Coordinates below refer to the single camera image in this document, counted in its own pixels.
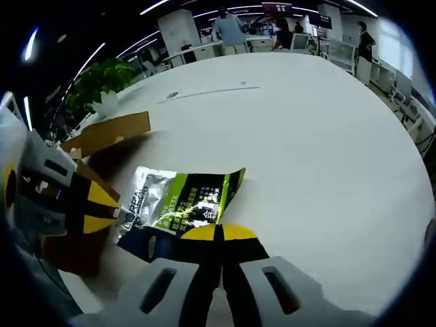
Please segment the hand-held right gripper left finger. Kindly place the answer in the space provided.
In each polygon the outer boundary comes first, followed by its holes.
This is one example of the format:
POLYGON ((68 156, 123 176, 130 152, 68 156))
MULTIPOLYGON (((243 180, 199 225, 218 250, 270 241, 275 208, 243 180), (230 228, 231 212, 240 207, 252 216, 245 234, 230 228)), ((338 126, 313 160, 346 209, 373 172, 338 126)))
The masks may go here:
POLYGON ((72 326, 205 326, 221 275, 217 224, 178 239, 171 258, 157 258, 125 284, 98 313, 73 318, 72 326))

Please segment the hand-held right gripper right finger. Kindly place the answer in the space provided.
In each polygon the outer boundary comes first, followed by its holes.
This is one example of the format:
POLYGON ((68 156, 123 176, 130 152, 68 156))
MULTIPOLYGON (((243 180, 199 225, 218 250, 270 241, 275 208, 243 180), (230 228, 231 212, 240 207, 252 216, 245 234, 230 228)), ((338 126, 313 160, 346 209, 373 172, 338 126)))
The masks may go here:
POLYGON ((235 326, 320 326, 320 285, 281 256, 271 257, 249 229, 219 227, 223 287, 235 326))

